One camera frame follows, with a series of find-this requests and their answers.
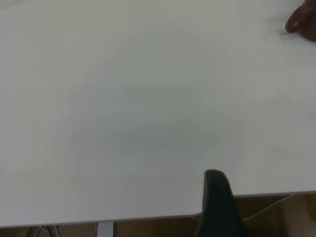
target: white table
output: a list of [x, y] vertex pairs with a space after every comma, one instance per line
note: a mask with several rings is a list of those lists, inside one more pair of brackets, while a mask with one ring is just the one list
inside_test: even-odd
[[6, 0], [0, 226], [194, 215], [316, 190], [316, 45], [300, 1]]

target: white cable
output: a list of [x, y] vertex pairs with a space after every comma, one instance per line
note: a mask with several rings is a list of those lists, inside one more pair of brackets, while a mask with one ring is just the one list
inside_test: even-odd
[[[58, 227], [58, 228], [56, 227], [56, 228], [54, 228], [51, 232], [52, 232], [52, 233], [55, 233], [55, 232], [61, 230], [61, 229], [64, 228], [64, 227], [65, 227], [65, 225], [63, 225], [63, 226], [61, 226], [61, 227]], [[45, 228], [43, 228], [42, 226], [40, 226], [39, 228], [40, 228], [42, 231], [45, 231], [45, 232], [48, 233], [48, 230], [45, 229]]]
[[274, 202], [272, 202], [271, 204], [269, 204], [268, 206], [266, 206], [265, 208], [261, 209], [260, 211], [257, 211], [256, 213], [254, 213], [254, 214], [252, 214], [252, 215], [250, 215], [250, 216], [248, 216], [248, 217], [246, 217], [246, 218], [243, 218], [243, 220], [244, 220], [244, 221], [250, 220], [250, 219], [252, 219], [252, 218], [254, 218], [254, 217], [260, 215], [262, 212], [265, 212], [265, 211], [268, 210], [269, 208], [271, 208], [271, 207], [277, 205], [278, 203], [280, 203], [280, 202], [282, 202], [282, 201], [285, 201], [285, 200], [287, 200], [287, 199], [289, 199], [289, 198], [291, 198], [291, 197], [293, 197], [293, 196], [294, 196], [294, 194], [289, 195], [289, 196], [286, 196], [286, 197], [283, 197], [283, 198], [281, 198], [281, 199], [279, 199], [279, 200], [277, 200], [277, 201], [274, 201]]
[[94, 231], [92, 232], [91, 237], [93, 237], [93, 236], [94, 236], [94, 234], [96, 233], [97, 229], [98, 229], [98, 224], [97, 224], [97, 223], [95, 223]]
[[60, 234], [59, 234], [59, 231], [58, 231], [58, 229], [57, 229], [57, 226], [54, 226], [54, 230], [55, 230], [55, 232], [56, 232], [57, 237], [61, 237]]
[[40, 236], [40, 228], [38, 228], [38, 230], [35, 232], [34, 236], [35, 237], [39, 237]]

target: wooden floor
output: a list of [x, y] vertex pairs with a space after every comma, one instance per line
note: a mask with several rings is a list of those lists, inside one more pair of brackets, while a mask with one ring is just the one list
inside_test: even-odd
[[[242, 217], [247, 217], [279, 198], [239, 198], [236, 203]], [[315, 237], [316, 194], [296, 195], [245, 223], [252, 237]], [[193, 237], [197, 224], [198, 221], [193, 218], [118, 222], [115, 224], [115, 235]], [[91, 237], [94, 227], [94, 224], [68, 225], [61, 229], [60, 234], [61, 237]], [[28, 230], [29, 228], [0, 229], [0, 237], [25, 237]], [[40, 237], [48, 236], [47, 233], [40, 234]]]

